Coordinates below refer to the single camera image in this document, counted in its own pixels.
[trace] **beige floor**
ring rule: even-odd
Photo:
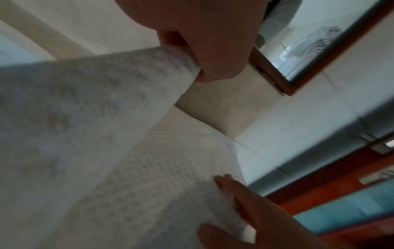
[[[154,30],[135,23],[113,0],[0,0],[0,4],[0,34],[43,60],[159,45]],[[281,98],[247,65],[232,80],[193,85],[177,106],[236,139]],[[255,162],[253,154],[243,155],[241,167],[248,169]]]

